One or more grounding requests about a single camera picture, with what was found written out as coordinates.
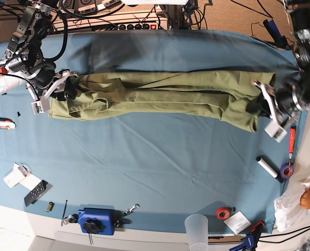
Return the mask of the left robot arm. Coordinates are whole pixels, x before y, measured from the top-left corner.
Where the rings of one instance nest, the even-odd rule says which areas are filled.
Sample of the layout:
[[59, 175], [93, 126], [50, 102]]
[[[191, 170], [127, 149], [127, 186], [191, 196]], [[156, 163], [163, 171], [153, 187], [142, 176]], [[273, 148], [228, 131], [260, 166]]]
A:
[[299, 67], [294, 82], [284, 82], [282, 88], [257, 80], [252, 82], [261, 94], [247, 107], [248, 112], [257, 106], [270, 122], [265, 132], [277, 142], [287, 134], [287, 128], [298, 119], [298, 112], [310, 110], [310, 1], [283, 1], [287, 20], [295, 38], [293, 55]]

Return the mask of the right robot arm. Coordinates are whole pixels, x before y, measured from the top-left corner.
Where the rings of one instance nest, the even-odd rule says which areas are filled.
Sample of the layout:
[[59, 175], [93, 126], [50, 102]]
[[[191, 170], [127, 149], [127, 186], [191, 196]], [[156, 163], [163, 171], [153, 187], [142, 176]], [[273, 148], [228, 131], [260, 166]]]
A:
[[61, 12], [62, 1], [26, 1], [26, 4], [20, 23], [0, 60], [0, 94], [25, 84], [33, 99], [33, 112], [38, 114], [49, 111], [49, 98], [74, 100], [76, 90], [72, 80], [78, 74], [68, 69], [55, 71], [56, 61], [66, 49], [67, 30], [63, 33], [62, 47], [56, 56], [46, 58], [41, 50], [42, 40], [52, 30], [52, 12], [56, 12], [67, 26], [66, 17]]

